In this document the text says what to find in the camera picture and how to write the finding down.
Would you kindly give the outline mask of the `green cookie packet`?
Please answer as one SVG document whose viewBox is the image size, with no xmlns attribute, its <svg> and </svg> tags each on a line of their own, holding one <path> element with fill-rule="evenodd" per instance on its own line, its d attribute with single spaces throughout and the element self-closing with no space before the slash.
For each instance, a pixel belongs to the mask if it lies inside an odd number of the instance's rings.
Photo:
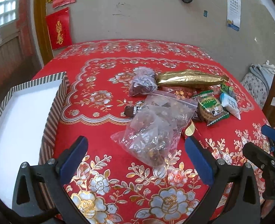
<svg viewBox="0 0 275 224">
<path fill-rule="evenodd" d="M 224 109 L 219 99 L 215 96 L 199 97 L 198 112 L 207 123 L 207 126 L 229 118 L 229 112 Z"/>
</svg>

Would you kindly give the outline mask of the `clear zip bag of nuts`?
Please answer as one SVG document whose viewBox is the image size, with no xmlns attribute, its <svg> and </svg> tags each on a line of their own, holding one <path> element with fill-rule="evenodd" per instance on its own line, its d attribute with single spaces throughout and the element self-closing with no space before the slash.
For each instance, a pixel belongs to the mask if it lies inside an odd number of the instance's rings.
<svg viewBox="0 0 275 224">
<path fill-rule="evenodd" d="M 198 102 L 165 91 L 147 95 L 126 129 L 111 135 L 126 152 L 150 167 L 165 165 L 177 149 L 181 132 L 190 123 Z"/>
</svg>

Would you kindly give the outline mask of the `striped white storage box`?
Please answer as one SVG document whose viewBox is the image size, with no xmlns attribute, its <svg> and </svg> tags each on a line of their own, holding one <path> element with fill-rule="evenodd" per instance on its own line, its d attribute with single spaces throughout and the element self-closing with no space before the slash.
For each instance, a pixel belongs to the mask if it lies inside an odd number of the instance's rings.
<svg viewBox="0 0 275 224">
<path fill-rule="evenodd" d="M 19 168 L 52 158 L 69 87 L 66 72 L 12 87 L 0 104 L 0 199 L 12 208 Z"/>
</svg>

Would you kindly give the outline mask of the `white blue snack packet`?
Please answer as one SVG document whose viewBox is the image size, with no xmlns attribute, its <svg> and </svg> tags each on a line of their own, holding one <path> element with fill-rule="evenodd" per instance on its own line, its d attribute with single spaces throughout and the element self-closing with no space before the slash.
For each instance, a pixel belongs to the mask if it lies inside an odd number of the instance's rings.
<svg viewBox="0 0 275 224">
<path fill-rule="evenodd" d="M 233 116 L 235 116 L 235 118 L 237 118 L 238 120 L 241 119 L 240 116 L 240 111 L 238 108 L 238 104 L 237 101 L 230 95 L 228 95 L 227 93 L 221 93 L 220 95 L 220 102 L 221 105 Z"/>
</svg>

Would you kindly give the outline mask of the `floral grey bedding pile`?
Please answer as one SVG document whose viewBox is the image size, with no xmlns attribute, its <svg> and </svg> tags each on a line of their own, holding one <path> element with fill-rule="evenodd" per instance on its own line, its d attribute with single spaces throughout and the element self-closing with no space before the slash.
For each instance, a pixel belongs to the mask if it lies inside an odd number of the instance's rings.
<svg viewBox="0 0 275 224">
<path fill-rule="evenodd" d="M 262 109 L 267 100 L 268 94 L 275 75 L 275 65 L 269 60 L 262 65 L 252 64 L 241 81 L 242 86 L 254 98 L 254 101 Z"/>
</svg>

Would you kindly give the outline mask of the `dark green cracker packet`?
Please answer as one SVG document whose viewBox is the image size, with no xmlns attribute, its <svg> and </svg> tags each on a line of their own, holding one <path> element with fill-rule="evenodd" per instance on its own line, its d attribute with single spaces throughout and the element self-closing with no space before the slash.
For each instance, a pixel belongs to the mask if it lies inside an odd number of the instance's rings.
<svg viewBox="0 0 275 224">
<path fill-rule="evenodd" d="M 203 97 L 208 95 L 214 95 L 214 96 L 220 96 L 222 93 L 227 94 L 231 96 L 232 98 L 236 99 L 236 94 L 233 90 L 233 88 L 226 84 L 220 84 L 220 85 L 213 85 L 209 86 L 207 90 L 201 91 L 199 93 L 196 93 L 191 97 L 191 99 L 195 99 L 197 97 Z"/>
</svg>

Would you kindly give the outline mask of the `red gold chocolate wrapper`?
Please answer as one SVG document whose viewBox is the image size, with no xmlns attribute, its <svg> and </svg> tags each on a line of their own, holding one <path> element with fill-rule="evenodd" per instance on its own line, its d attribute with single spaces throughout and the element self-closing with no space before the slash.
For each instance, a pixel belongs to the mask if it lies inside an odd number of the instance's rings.
<svg viewBox="0 0 275 224">
<path fill-rule="evenodd" d="M 192 120 L 188 123 L 187 127 L 182 131 L 184 134 L 185 139 L 190 136 L 193 136 L 196 140 L 200 142 L 200 144 L 205 143 L 205 139 L 201 135 L 200 131 L 197 129 L 196 125 L 193 123 Z"/>
</svg>

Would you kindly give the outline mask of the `dark red snack packet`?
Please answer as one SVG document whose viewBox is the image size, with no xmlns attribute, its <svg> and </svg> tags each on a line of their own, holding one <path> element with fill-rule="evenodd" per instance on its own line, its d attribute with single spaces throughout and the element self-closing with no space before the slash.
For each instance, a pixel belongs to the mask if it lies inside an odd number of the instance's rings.
<svg viewBox="0 0 275 224">
<path fill-rule="evenodd" d="M 167 93 L 175 94 L 177 97 L 188 99 L 197 94 L 197 90 L 195 88 L 186 88 L 182 86 L 162 86 L 161 90 Z"/>
</svg>

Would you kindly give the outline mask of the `gold foil snack bag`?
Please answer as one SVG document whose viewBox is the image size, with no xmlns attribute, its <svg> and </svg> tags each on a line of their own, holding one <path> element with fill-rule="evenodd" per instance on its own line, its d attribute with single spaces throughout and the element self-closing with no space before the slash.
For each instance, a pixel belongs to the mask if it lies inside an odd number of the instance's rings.
<svg viewBox="0 0 275 224">
<path fill-rule="evenodd" d="M 205 86 L 220 85 L 228 81 L 229 78 L 226 75 L 214 75 L 191 69 L 167 71 L 158 73 L 156 76 L 156 84 L 158 86 L 201 88 Z"/>
</svg>

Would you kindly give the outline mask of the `brown Nescafe coffee stick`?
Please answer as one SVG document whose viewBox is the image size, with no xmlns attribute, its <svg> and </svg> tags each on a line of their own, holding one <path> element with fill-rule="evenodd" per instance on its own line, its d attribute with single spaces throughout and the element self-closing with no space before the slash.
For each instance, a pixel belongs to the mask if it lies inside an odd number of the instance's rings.
<svg viewBox="0 0 275 224">
<path fill-rule="evenodd" d="M 126 106 L 124 109 L 124 115 L 127 118 L 133 118 L 141 108 L 141 106 Z"/>
</svg>

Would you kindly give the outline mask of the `red floral tablecloth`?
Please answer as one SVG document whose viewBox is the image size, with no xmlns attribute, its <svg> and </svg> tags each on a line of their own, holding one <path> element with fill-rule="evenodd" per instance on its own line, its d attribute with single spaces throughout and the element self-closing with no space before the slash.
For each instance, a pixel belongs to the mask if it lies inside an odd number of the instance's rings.
<svg viewBox="0 0 275 224">
<path fill-rule="evenodd" d="M 226 75 L 233 88 L 240 119 L 207 126 L 196 123 L 215 158 L 241 166 L 242 148 L 253 142 L 265 151 L 261 133 L 267 124 L 247 90 L 223 66 L 199 48 L 182 43 L 149 40 L 110 40 L 66 48 L 37 73 L 44 77 L 65 72 L 70 81 L 58 124 L 54 155 L 78 136 L 88 139 L 88 152 L 65 185 L 81 213 L 91 223 L 182 223 L 194 211 L 207 186 L 203 184 L 180 141 L 162 167 L 151 168 L 128 154 L 111 136 L 126 128 L 126 106 L 142 103 L 130 97 L 129 86 L 140 66 L 156 72 L 193 69 Z"/>
</svg>

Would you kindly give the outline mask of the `clear bag of red dates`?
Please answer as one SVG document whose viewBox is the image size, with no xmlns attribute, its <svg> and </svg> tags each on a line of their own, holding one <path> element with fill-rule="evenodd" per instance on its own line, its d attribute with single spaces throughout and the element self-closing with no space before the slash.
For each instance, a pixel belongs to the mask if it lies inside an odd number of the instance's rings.
<svg viewBox="0 0 275 224">
<path fill-rule="evenodd" d="M 128 96 L 147 95 L 158 89 L 156 84 L 156 73 L 148 67 L 137 67 L 134 71 Z"/>
</svg>

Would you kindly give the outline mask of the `red gold wall poster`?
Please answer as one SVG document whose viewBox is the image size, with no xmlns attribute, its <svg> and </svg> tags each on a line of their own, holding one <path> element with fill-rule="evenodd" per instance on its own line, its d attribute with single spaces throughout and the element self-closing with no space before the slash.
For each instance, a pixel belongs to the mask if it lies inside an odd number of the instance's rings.
<svg viewBox="0 0 275 224">
<path fill-rule="evenodd" d="M 52 50 L 72 45 L 68 7 L 46 16 L 45 19 Z"/>
</svg>

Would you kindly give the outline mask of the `brown wooden door frame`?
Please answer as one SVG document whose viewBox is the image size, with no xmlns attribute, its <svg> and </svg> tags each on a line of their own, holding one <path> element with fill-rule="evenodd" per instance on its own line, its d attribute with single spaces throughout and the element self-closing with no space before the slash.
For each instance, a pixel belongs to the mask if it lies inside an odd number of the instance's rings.
<svg viewBox="0 0 275 224">
<path fill-rule="evenodd" d="M 53 59 L 52 47 L 46 23 L 46 0 L 34 0 L 34 21 L 39 52 L 44 66 Z"/>
</svg>

